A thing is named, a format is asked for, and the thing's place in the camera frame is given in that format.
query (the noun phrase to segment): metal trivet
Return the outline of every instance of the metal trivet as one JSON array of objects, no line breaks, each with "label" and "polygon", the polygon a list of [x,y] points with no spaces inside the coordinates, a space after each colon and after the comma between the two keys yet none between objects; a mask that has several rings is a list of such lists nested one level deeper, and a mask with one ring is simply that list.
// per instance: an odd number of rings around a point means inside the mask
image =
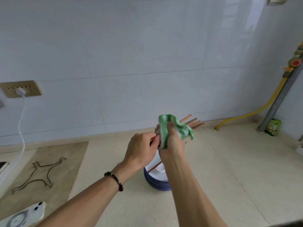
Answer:
[{"label": "metal trivet", "polygon": [[[62,163],[62,160],[66,160],[66,158],[62,157],[62,158],[60,158],[60,160],[59,160],[58,162],[56,162],[56,163],[54,163],[54,164],[43,165],[43,166],[41,166],[41,165],[38,163],[38,161],[36,161],[35,163],[33,163],[33,165],[34,165],[34,167],[35,167],[35,170],[32,172],[32,174],[31,174],[30,177],[26,180],[25,183],[23,183],[21,186],[18,186],[18,187],[15,187],[15,188],[12,189],[12,194],[14,194],[14,193],[15,193],[16,191],[18,191],[18,190],[24,189],[29,183],[32,183],[32,182],[35,182],[35,181],[42,181],[42,182],[44,183],[44,185],[45,185],[48,189],[50,189],[53,185],[52,185],[52,183],[51,183],[51,180],[50,180],[49,177],[48,177],[48,174],[49,174],[49,172],[51,171],[51,169],[53,169],[53,168],[54,168],[55,166],[57,166],[57,165],[60,165],[60,164]],[[46,178],[47,178],[47,180],[48,180],[48,184],[47,184],[47,182],[46,182],[45,180],[43,180],[43,179],[35,179],[35,180],[31,180],[31,181],[29,182],[29,180],[31,179],[32,175],[36,172],[37,167],[46,167],[46,166],[51,166],[51,168],[48,170],[47,175],[46,175]]]}]

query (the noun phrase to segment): black bracelet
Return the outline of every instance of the black bracelet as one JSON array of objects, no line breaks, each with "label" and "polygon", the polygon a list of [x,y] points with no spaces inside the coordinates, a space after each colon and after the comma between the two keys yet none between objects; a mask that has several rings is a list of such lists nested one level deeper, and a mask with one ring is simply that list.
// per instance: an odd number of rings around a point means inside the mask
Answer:
[{"label": "black bracelet", "polygon": [[106,172],[105,174],[104,174],[104,176],[112,176],[115,180],[116,180],[116,182],[119,184],[119,191],[123,191],[123,186],[122,186],[122,184],[121,183],[119,183],[119,180],[118,180],[118,178],[112,173],[112,172]]}]

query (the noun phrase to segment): charging cable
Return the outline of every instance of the charging cable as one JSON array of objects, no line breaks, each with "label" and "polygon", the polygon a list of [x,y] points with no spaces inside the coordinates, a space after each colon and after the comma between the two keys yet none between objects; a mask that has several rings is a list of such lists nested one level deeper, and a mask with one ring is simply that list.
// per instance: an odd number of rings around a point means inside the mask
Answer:
[{"label": "charging cable", "polygon": [[22,155],[23,155],[23,152],[25,150],[25,142],[24,142],[24,139],[23,139],[23,136],[22,136],[22,133],[20,131],[20,124],[21,124],[21,121],[22,121],[22,118],[23,118],[23,114],[24,114],[24,110],[25,110],[25,95],[26,95],[26,91],[23,89],[23,88],[17,88],[16,89],[16,93],[18,95],[20,95],[23,99],[23,110],[22,110],[22,113],[21,113],[21,116],[20,116],[20,120],[19,120],[19,123],[18,123],[18,132],[20,134],[20,137],[22,139],[22,143],[23,143],[23,148],[22,148],[22,151],[19,155],[19,157],[17,158],[17,161],[11,166],[9,167],[8,171],[5,173],[5,175],[2,177],[1,181],[0,181],[0,185],[3,183],[3,181],[5,180],[6,176],[10,174],[10,172],[15,168],[15,166],[18,164],[18,162],[20,161]]}]

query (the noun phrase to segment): gold outlet plate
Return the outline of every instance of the gold outlet plate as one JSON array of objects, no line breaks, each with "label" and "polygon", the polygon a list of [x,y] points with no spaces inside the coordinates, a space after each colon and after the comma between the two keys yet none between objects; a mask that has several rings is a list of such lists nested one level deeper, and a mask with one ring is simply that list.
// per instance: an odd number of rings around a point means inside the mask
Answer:
[{"label": "gold outlet plate", "polygon": [[268,4],[283,4],[287,0],[268,0]]},{"label": "gold outlet plate", "polygon": [[7,98],[21,97],[16,93],[16,88],[18,87],[21,87],[25,90],[26,97],[42,95],[36,81],[34,80],[0,83],[0,87]]}]

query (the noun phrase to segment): dishcloth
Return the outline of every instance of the dishcloth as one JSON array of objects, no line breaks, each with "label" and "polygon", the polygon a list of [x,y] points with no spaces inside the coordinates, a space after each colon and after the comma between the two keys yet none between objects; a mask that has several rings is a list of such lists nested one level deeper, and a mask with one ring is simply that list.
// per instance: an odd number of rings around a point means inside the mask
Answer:
[{"label": "dishcloth", "polygon": [[167,129],[167,123],[172,121],[175,127],[176,132],[178,133],[181,139],[190,137],[191,140],[194,138],[194,131],[184,123],[180,123],[176,116],[173,115],[159,115],[158,122],[159,125],[156,128],[155,133],[161,136],[160,149],[167,148],[167,140],[169,138],[169,131]]}]

